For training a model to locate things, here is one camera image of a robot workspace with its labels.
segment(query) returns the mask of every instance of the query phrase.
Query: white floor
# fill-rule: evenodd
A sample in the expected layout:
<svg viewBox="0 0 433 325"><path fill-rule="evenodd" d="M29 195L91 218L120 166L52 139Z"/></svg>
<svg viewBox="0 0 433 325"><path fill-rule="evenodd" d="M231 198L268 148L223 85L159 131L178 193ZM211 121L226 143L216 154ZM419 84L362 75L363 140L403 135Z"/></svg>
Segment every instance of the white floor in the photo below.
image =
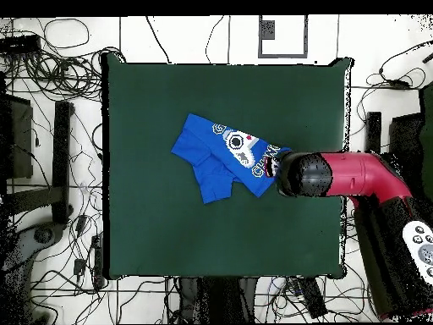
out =
<svg viewBox="0 0 433 325"><path fill-rule="evenodd" d="M51 19L40 19L45 25ZM166 62L166 56L157 45L151 29L145 17L128 18L79 18L89 29L89 41L83 46L59 50L64 56L76 56L104 47L120 47L129 63L155 63ZM212 37L209 35L214 25ZM279 59L258 59L258 15L240 16L233 15L212 15L209 17L150 17L159 42L167 52L172 63L309 63L328 64L335 57L351 57L354 59L352 71L352 112L351 132L358 130L362 122L356 113L358 105L365 90L369 87L366 78L370 74L377 74L381 64L392 55L404 51L422 41L430 40L433 36L433 28L430 27L430 20L423 15L310 15L309 16L309 54L307 58L279 58ZM42 35L42 30L37 19L17 19L14 21L14 31L30 30ZM230 47L228 49L228 33L230 33ZM51 24L47 27L46 37L54 46L67 47L77 43L85 42L86 32L83 25L77 21L64 21ZM422 68L426 73L425 85L432 80L433 61L422 64L422 59L433 52L432 47L423 47L416 52L408 52L393 59L384 68L387 78L398 78L413 68ZM411 74L414 85L417 85L422 78L419 73ZM380 76L372 76L370 82L380 82ZM49 123L53 125L54 104L46 99L41 93L29 94L30 90L35 91L37 87L32 80L17 79L14 82L14 94L32 101L34 108L34 120L38 126L34 126L40 146L32 149L35 157L41 163L47 174L48 182L51 182L52 171L52 136L46 130ZM101 122L101 109L98 102L85 99L72 101L76 108L77 116L72 117L71 155L81 153L75 162L72 162L72 173L70 184L70 202L76 212L86 205L91 197L94 207L101 208L101 161L96 156L95 149L90 143L86 131L91 135L93 129ZM382 112L382 145L388 142L388 126L393 117L404 114L416 113L419 111L419 99L417 91L393 91L379 89L364 100L366 111ZM96 132L96 144L101 146L101 129ZM350 138L350 149L357 151L364 149L364 131L359 132ZM31 179L17 179L14 181L14 191L28 190L32 186L44 186L46 182L38 165L34 163L34 175ZM41 208L27 214L19 223L18 229L26 228L39 221L49 219L50 208ZM97 210L88 207L86 214L97 214ZM89 231L83 235L80 246L84 251L89 247L90 237L102 231L102 220L96 216L96 225L93 224ZM34 266L32 280L40 280L49 270L62 271L66 278L73 274L74 256L69 246L69 232L65 231L63 239L57 245L42 251L38 260L58 253L63 254L51 257L43 262L37 262ZM348 239L346 245L346 263L353 270L348 270L348 275L341 280L318 279L322 288L326 286L326 305L334 312L345 312L347 317L328 314L326 320L333 322L376 322L366 300L366 278L363 262L357 241ZM91 288L90 276L85 276L84 288ZM53 273L46 275L47 282L39 283L33 290L35 301L51 306L58 311L56 324L73 324L81 318L86 318L89 312L89 304L97 299L97 296L81 294L74 296L74 286L65 282L63 278ZM95 311L89 315L85 324L112 324L116 320L117 307L129 300L137 289L140 292L135 298L122 309L122 324L126 323L154 323L167 322L167 315L162 318L164 310L165 284L140 284L144 281L163 281L164 278L140 278L129 277L111 282L105 292L101 292L103 299ZM282 278L277 278L271 283L271 278L261 278L257 286L255 302L255 316L258 322L266 321L269 295L278 293ZM177 308L178 295L176 290L169 295L170 307ZM289 316L296 313L292 305L287 305L283 298L279 298L277 305L282 309L277 310L280 316ZM303 313L304 308L296 305ZM270 309L267 321L274 322L275 314ZM307 322L312 322L308 314L304 314ZM304 322L300 316L277 317L277 322Z"/></svg>

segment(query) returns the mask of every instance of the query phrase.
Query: blue t-shirt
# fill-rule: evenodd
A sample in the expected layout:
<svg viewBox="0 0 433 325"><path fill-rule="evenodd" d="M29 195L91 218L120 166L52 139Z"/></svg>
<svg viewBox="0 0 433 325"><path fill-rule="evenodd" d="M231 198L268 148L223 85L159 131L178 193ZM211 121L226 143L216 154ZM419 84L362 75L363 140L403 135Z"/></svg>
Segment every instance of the blue t-shirt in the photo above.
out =
<svg viewBox="0 0 433 325"><path fill-rule="evenodd" d="M260 197L274 182L265 176L264 156L290 150L190 114L172 153L193 165L204 203L228 198L232 182Z"/></svg>

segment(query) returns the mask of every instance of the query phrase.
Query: white control panel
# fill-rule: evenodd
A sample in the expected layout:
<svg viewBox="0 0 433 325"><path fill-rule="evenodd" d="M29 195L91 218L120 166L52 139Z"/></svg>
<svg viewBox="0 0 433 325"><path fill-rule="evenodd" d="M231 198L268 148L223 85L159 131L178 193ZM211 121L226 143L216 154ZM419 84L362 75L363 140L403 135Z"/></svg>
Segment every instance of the white control panel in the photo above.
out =
<svg viewBox="0 0 433 325"><path fill-rule="evenodd" d="M412 221L403 228L403 239L414 259L419 274L433 285L433 232L420 221Z"/></svg>

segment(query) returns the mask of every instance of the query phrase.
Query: cable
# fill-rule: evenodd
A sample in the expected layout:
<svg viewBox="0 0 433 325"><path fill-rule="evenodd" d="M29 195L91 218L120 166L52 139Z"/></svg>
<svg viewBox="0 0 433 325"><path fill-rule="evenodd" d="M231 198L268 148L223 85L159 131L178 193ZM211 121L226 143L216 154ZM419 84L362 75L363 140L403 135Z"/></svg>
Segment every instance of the cable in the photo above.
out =
<svg viewBox="0 0 433 325"><path fill-rule="evenodd" d="M91 144L98 149L99 151L102 151L102 148L98 147L95 143L95 132L97 129L99 129L102 126L102 123L98 124L94 129L93 132L91 133Z"/></svg>
<svg viewBox="0 0 433 325"><path fill-rule="evenodd" d="M155 37L155 40L156 40L156 42L158 43L159 47L160 47L161 50L164 52L164 55L166 55L167 63L171 63L171 62L170 62L170 59L168 58L167 52L164 50L164 47L162 47L161 43L160 43L159 40L158 40L158 37L156 36L155 31L153 30L153 26L152 26L151 22L149 21L149 16L146 16L146 17L145 17L145 20L147 21L147 24L149 24L149 27L151 28L151 31L152 31L153 37Z"/></svg>
<svg viewBox="0 0 433 325"><path fill-rule="evenodd" d="M213 31L215 30L215 28L217 27L217 25L222 21L222 19L224 19L224 16L226 16L226 15L223 15L223 16L218 20L218 22L217 22L216 24L213 25L213 27L212 27L212 31L211 31L211 34L209 35L209 39L207 39L207 44L206 44L206 48L205 48L205 54L206 54L207 61L209 61L209 63L211 63L211 60L210 60L209 57L207 56L207 47L209 46L209 41L211 40L211 37L212 37Z"/></svg>
<svg viewBox="0 0 433 325"><path fill-rule="evenodd" d="M387 79L387 78L383 75L383 68L384 68L384 66L385 66L389 61L391 61L393 58L396 58L397 56L403 55L403 54L406 53L406 52L409 52L409 51L411 51L411 50L417 50L417 49L419 49L419 48L421 48L421 47L424 47L424 46L426 46L426 45L431 45L431 44L433 44L433 40L424 41L424 42L421 42L421 43L418 44L418 45L412 46L412 47L408 48L407 50L404 50L404 51L402 51L402 52L400 52L400 53L398 53L398 54L396 54L396 55L391 56L391 57L390 57L389 59L387 59L387 61L385 61L385 62L381 65L381 67L379 68L379 75L381 76L381 78L382 78L385 82L389 82L390 80Z"/></svg>
<svg viewBox="0 0 433 325"><path fill-rule="evenodd" d="M120 321L122 320L122 308L123 308L124 306L126 306L128 303L130 303L130 302L135 298L135 296L137 296L137 294L139 293L139 291L140 291L140 289L141 289L141 287L142 287L143 285L145 285L145 284L162 284L162 283L165 283L165 279L162 280L162 281L160 281L160 282L153 282L153 281L150 281L150 280L147 280L147 281L145 281L145 282L141 282L141 284L139 285L139 287L138 287L137 290L135 291L134 295L133 295L129 300L125 301L125 302L120 306L120 308L119 308L118 324L120 324Z"/></svg>

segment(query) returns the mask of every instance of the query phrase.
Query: dark green tabletop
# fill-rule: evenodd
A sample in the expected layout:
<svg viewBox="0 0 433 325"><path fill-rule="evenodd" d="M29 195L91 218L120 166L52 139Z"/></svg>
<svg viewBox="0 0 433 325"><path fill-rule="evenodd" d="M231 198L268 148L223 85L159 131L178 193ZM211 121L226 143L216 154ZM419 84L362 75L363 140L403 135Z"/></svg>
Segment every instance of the dark green tabletop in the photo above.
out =
<svg viewBox="0 0 433 325"><path fill-rule="evenodd" d="M349 59L330 66L107 60L104 266L112 278L338 273L339 197L284 198L272 186L257 198L234 183L231 198L204 205L193 169L170 151L188 113L295 151L341 150Z"/></svg>

